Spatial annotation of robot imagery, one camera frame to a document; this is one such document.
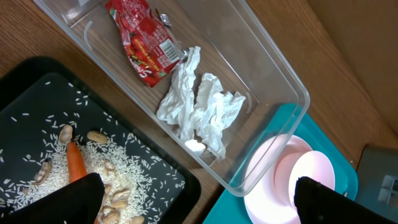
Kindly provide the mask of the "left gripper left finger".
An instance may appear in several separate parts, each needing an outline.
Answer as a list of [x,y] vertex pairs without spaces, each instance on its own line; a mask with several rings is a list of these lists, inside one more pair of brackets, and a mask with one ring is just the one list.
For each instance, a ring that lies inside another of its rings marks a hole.
[[90,173],[46,197],[1,218],[1,223],[94,224],[101,208],[104,183]]

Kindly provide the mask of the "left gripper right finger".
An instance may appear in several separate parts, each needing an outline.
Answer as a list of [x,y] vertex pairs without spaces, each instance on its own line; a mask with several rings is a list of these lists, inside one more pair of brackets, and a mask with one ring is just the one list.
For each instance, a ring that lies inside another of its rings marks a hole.
[[309,177],[296,181],[294,204],[301,224],[394,224]]

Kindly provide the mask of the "orange carrot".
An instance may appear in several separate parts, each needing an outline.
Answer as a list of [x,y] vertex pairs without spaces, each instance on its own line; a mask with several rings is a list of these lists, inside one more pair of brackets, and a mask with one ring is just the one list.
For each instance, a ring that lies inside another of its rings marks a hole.
[[67,165],[70,183],[88,174],[81,151],[74,142],[67,144]]

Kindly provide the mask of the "pink bowl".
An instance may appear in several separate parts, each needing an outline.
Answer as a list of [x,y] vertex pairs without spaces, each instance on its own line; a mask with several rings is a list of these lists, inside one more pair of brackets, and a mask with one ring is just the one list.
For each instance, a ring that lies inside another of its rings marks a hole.
[[335,189],[335,171],[324,153],[291,153],[279,162],[274,177],[275,190],[283,205],[295,208],[295,186],[301,177],[309,177],[329,189]]

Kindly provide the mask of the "food scraps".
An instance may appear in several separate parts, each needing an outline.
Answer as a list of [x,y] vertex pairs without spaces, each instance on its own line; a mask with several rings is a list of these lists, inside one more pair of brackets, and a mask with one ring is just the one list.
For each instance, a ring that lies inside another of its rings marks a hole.
[[67,126],[87,171],[106,186],[105,204],[125,192],[119,223],[135,216],[160,222],[183,192],[185,176],[85,92],[54,75],[1,110],[1,211],[14,212],[68,184],[67,147],[59,140]]

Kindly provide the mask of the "white tissue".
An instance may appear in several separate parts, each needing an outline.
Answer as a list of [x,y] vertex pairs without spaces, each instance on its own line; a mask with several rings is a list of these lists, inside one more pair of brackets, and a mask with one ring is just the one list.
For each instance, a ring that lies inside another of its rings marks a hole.
[[217,158],[225,158],[223,130],[229,128],[237,118],[245,99],[239,92],[232,94],[224,91],[219,78],[213,74],[203,74],[191,121],[201,142]]
[[161,101],[157,117],[167,124],[179,126],[179,138],[187,142],[194,138],[190,121],[193,113],[195,94],[193,84],[196,80],[194,71],[200,62],[201,47],[190,47],[187,61],[181,63],[173,72],[169,92]]

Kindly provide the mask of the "red snack wrapper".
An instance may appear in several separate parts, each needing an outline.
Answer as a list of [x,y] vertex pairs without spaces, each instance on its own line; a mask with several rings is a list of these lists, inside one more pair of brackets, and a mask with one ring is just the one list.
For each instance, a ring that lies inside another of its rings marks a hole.
[[146,84],[155,86],[180,64],[182,51],[146,0],[109,0],[105,8],[119,28],[129,61]]

